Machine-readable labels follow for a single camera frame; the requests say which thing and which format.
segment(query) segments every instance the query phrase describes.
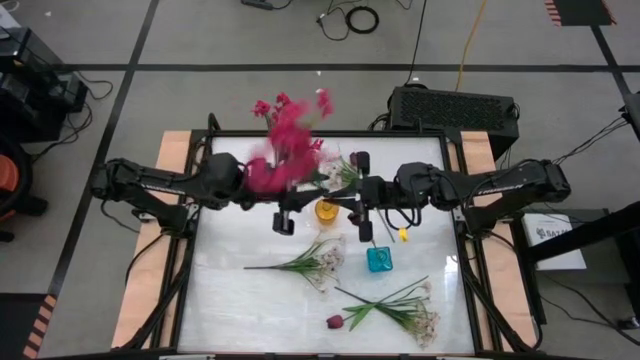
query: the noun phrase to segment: yellow cup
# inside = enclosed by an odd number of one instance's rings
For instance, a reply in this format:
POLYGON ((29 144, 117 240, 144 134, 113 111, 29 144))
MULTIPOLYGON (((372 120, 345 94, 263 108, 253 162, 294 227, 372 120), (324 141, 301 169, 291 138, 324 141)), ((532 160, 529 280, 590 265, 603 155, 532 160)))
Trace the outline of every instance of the yellow cup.
POLYGON ((322 225, 331 225, 338 217, 340 206, 331 204, 324 200, 316 202, 316 217, 322 225))

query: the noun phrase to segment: orange object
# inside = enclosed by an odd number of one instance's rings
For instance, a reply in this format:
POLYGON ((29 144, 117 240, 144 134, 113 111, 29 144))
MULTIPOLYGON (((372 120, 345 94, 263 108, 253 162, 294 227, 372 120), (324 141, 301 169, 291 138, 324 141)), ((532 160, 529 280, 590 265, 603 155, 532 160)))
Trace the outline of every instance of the orange object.
MULTIPOLYGON (((20 174, 16 164, 10 158, 0 155, 0 189, 15 190, 19 178, 20 174)), ((15 211, 10 211, 5 216, 0 217, 0 221, 10 218, 13 214, 15 214, 15 211)))
POLYGON ((318 200, 316 203, 316 216, 322 225, 331 225, 338 216, 340 206, 318 200))

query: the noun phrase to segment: yellow cable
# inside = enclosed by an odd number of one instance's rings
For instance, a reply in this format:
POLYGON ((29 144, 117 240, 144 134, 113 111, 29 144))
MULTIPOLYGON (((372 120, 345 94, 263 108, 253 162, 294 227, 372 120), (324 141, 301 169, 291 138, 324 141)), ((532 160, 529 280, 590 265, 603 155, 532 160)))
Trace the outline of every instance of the yellow cable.
POLYGON ((460 84, 462 84, 462 72, 464 70, 464 60, 467 58, 467 50, 469 50, 469 45, 471 45, 471 40, 473 39, 473 35, 476 33, 476 29, 478 28, 478 24, 480 23, 480 18, 482 18, 482 13, 484 13, 484 7, 487 5, 487 0, 482 0, 482 5, 480 5, 480 10, 478 11, 478 15, 476 15, 476 21, 473 23, 473 28, 471 28, 471 33, 467 38, 467 44, 464 46, 464 52, 462 53, 462 61, 460 62, 460 69, 458 70, 458 82, 456 83, 456 90, 460 88, 460 84))

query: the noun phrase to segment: white table surface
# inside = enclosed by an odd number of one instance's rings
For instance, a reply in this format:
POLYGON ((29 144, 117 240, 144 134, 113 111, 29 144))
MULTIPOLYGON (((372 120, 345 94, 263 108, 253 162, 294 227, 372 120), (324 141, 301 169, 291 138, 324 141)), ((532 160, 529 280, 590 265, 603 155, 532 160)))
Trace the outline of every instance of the white table surface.
MULTIPOLYGON (((214 152, 230 152, 247 161, 261 138, 216 138, 214 152)), ((443 168, 436 138, 327 138, 324 148, 348 157, 352 151, 368 151, 371 174, 391 180, 401 163, 422 161, 443 168)), ((244 212, 237 205, 223 211, 203 210, 182 329, 180 352, 247 353, 423 353, 471 354, 473 344, 451 214, 431 206, 422 210, 423 223, 409 230, 410 241, 391 243, 380 218, 371 212, 377 245, 390 246, 393 270, 371 273, 366 249, 357 228, 341 209, 338 220, 323 236, 343 234, 345 263, 339 269, 340 286, 365 299, 378 300, 429 275, 432 284, 429 311, 440 314, 438 337, 427 348, 395 322, 377 311, 353 331, 349 325, 327 329, 325 320, 348 313, 343 307, 358 301, 331 288, 320 293, 302 276, 275 270, 243 270, 245 266, 274 265, 289 261, 307 249, 320 225, 308 206, 292 214, 295 234, 271 230, 277 204, 259 204, 244 212)), ((395 224, 403 224, 391 213, 395 224)))

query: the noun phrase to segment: yellow object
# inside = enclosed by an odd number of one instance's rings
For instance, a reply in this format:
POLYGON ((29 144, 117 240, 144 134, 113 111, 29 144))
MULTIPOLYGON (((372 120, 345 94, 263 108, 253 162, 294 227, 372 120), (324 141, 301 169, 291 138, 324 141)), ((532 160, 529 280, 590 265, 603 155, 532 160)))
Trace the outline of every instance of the yellow object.
POLYGON ((331 204, 324 200, 318 200, 316 203, 316 216, 322 225, 331 225, 338 216, 340 206, 331 204))
POLYGON ((458 70, 458 82, 456 83, 456 91, 460 88, 460 84, 462 84, 462 71, 464 69, 464 60, 467 58, 467 50, 469 50, 469 45, 471 45, 471 39, 473 39, 473 35, 476 33, 476 29, 478 28, 478 24, 480 23, 480 18, 482 18, 482 13, 484 13, 484 7, 487 6, 487 0, 482 0, 482 5, 480 5, 480 10, 478 11, 478 15, 476 15, 476 21, 473 23, 473 27, 471 28, 471 33, 467 38, 467 44, 464 46, 464 52, 462 53, 462 61, 460 61, 460 69, 458 70))
POLYGON ((400 228, 400 230, 398 230, 398 236, 400 236, 400 240, 402 240, 402 242, 409 242, 409 233, 407 232, 407 229, 400 228))

